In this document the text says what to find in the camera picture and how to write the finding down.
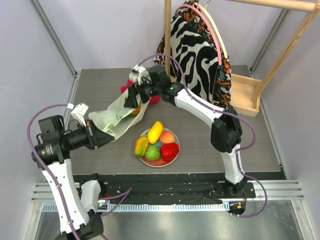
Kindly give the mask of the fake orange pineapple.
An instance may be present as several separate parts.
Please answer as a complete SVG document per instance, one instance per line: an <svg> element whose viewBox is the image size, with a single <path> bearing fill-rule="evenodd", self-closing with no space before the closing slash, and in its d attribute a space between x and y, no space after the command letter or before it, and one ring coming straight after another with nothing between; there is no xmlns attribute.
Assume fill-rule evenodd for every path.
<svg viewBox="0 0 320 240"><path fill-rule="evenodd" d="M141 107L137 107L134 110L128 111L123 117L122 120L131 120L134 119L141 111Z"/></svg>

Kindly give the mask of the translucent plastic bag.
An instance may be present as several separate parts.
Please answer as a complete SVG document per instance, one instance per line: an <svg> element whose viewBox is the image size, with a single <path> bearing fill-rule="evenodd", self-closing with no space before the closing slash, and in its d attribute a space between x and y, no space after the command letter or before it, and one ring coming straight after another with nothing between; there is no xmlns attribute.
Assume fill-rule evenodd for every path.
<svg viewBox="0 0 320 240"><path fill-rule="evenodd" d="M114 102L112 102L106 110L94 111L88 114L90 120L97 126L101 131L111 135L115 140L119 139L127 130L142 120L149 101L142 103L140 97L137 97L140 113L130 120L122 120L122 117L130 110L135 108L125 108L124 103L128 97L128 90L126 89Z"/></svg>

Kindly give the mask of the fake yellow fruit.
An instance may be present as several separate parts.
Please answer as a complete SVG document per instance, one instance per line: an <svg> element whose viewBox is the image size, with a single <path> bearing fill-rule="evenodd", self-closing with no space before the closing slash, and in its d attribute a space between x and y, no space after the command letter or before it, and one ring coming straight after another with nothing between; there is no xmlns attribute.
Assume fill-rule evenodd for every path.
<svg viewBox="0 0 320 240"><path fill-rule="evenodd" d="M162 122L157 120L147 133L147 138L149 143L155 144L159 140L163 131L164 131L164 126Z"/></svg>

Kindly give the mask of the fake orange green mango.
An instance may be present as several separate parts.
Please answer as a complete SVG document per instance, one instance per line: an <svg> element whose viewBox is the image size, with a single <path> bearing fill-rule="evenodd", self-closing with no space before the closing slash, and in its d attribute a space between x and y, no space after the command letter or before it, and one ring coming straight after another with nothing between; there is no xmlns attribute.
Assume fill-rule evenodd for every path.
<svg viewBox="0 0 320 240"><path fill-rule="evenodd" d="M149 146L149 140L147 136L140 136L135 142L134 154L136 157L141 158L145 155L145 152Z"/></svg>

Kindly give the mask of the fake peach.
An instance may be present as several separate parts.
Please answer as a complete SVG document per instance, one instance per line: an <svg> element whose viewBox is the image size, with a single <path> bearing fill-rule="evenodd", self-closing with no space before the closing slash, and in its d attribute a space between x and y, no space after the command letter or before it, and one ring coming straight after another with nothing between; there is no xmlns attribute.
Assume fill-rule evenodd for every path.
<svg viewBox="0 0 320 240"><path fill-rule="evenodd" d="M170 144L176 142L176 137L170 130L165 130L160 135L159 140L162 144Z"/></svg>

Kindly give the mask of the fake green custard apple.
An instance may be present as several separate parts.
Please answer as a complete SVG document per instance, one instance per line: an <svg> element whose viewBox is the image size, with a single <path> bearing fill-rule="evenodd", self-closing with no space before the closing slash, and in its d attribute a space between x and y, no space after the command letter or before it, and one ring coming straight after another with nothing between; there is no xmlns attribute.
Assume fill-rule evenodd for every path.
<svg viewBox="0 0 320 240"><path fill-rule="evenodd" d="M158 160L161 156L160 150L155 146L150 146L147 148L144 157L149 162L154 162Z"/></svg>

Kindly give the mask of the fake red fruit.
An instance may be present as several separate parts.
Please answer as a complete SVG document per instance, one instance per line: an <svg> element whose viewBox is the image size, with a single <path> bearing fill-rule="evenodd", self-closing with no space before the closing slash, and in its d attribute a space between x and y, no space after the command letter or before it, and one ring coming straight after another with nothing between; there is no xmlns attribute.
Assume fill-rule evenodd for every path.
<svg viewBox="0 0 320 240"><path fill-rule="evenodd" d="M164 144L160 147L160 153L165 162L172 162L178 155L179 151L179 146L174 142Z"/></svg>

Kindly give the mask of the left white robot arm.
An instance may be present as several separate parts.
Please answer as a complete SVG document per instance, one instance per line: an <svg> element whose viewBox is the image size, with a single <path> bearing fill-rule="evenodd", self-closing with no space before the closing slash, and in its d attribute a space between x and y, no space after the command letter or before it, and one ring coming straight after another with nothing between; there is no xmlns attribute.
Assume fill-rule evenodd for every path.
<svg viewBox="0 0 320 240"><path fill-rule="evenodd" d="M106 196L107 188L98 173L86 176L76 187L70 152L81 147L95 150L114 137L99 130L92 120L66 131L61 115L41 119L38 125L41 141L31 156L48 181L58 210L60 233L56 239L90 240L102 235L98 200Z"/></svg>

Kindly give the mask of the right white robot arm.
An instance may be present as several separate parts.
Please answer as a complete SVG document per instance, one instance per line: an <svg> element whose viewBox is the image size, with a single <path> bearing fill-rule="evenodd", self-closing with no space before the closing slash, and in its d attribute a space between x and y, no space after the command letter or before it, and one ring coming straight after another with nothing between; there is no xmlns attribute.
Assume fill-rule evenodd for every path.
<svg viewBox="0 0 320 240"><path fill-rule="evenodd" d="M159 96L163 101L190 112L210 127L210 142L221 153L223 160L226 193L233 198L242 194L247 179L240 157L242 128L237 112L232 108L224 110L211 105L182 83L171 82L161 65L150 69L136 65L129 79L133 84L128 87L124 107L137 108L138 102L146 103L151 97Z"/></svg>

